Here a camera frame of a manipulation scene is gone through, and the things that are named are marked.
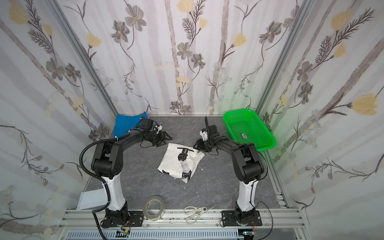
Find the white t-shirt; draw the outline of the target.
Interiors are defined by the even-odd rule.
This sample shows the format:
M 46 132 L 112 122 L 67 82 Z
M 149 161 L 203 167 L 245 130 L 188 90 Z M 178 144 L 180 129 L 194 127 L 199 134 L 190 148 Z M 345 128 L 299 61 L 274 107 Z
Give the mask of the white t-shirt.
M 204 156 L 192 147 L 169 143 L 158 171 L 187 184 Z

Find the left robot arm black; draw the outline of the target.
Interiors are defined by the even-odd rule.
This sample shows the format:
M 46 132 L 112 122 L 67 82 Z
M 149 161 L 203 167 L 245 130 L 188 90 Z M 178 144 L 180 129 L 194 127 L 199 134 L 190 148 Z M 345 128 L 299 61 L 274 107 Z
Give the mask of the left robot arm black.
M 124 151 L 145 141 L 151 143 L 152 147 L 160 147 L 172 139 L 156 121 L 141 117 L 139 122 L 126 134 L 98 140 L 81 151 L 80 167 L 86 174 L 101 181 L 107 195 L 107 203 L 92 210 L 97 229 L 103 240 L 106 239 L 106 236 L 102 228 L 122 227 L 132 219 L 121 185 Z

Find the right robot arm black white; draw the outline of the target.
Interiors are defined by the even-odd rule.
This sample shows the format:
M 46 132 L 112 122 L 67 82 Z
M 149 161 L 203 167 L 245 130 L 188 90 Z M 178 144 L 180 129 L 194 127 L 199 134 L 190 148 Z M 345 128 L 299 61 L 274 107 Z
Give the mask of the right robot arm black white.
M 257 151 L 253 143 L 238 143 L 221 135 L 216 125 L 210 125 L 205 117 L 205 127 L 200 131 L 194 149 L 210 153 L 213 149 L 228 153 L 233 162 L 234 172 L 239 180 L 239 196 L 233 211 L 222 211 L 220 226 L 252 227 L 250 236 L 256 233 L 256 227 L 263 225 L 260 212 L 256 207 L 263 202 L 255 203 L 256 186 L 268 175 L 262 160 L 264 157 Z

